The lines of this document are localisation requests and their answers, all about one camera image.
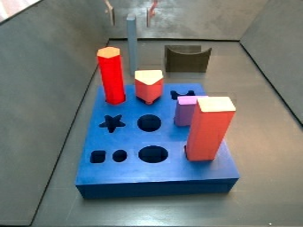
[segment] pink pentagonal block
hole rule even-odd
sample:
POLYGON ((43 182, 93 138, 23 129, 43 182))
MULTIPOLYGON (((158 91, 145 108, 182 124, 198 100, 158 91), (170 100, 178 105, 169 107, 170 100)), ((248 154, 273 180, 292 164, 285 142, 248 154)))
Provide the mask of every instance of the pink pentagonal block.
POLYGON ((175 125, 190 126, 194 117, 194 107, 197 99, 208 96, 181 96, 177 100, 175 107, 175 125))
POLYGON ((135 72, 137 96, 151 105, 162 95, 163 74, 162 70, 138 70, 135 72))
POLYGON ((189 160, 214 160, 234 114, 230 97, 198 98, 186 145, 189 160))

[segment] blue foam base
hole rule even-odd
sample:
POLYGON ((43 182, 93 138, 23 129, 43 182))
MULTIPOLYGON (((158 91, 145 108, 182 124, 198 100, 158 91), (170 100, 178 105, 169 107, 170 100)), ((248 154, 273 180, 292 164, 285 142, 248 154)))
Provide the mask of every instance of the blue foam base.
POLYGON ((189 161, 185 146, 190 127, 174 124, 177 101, 171 91, 206 95, 201 84, 165 84, 162 97, 147 106, 135 97, 135 88, 126 86, 127 101, 110 105, 105 100, 103 88, 99 87, 85 151, 79 162, 77 186, 83 198, 157 196, 205 192, 229 192, 240 179, 237 166, 224 142, 213 161, 189 161), (154 132, 143 131, 138 126, 139 118, 154 114, 162 119, 162 126, 154 132), (125 127, 113 133, 99 125, 105 116, 122 115, 125 127), (139 157, 142 148, 157 145, 169 152, 169 157, 159 163, 145 162, 139 157), (127 152, 126 161, 117 162, 113 154, 118 150, 127 152), (94 151, 106 152, 102 163, 91 163, 94 151))

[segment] dark gray block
hole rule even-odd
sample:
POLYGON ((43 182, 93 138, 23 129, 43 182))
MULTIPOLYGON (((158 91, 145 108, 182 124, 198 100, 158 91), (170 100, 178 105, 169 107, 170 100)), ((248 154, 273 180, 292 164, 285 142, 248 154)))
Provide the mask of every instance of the dark gray block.
POLYGON ((206 72, 213 48, 202 51, 202 46, 167 45, 165 49, 166 72, 206 72))
POLYGON ((303 123, 303 2, 272 0, 241 43, 303 123))
POLYGON ((30 225, 105 46, 99 1, 47 0, 0 26, 0 225, 30 225))

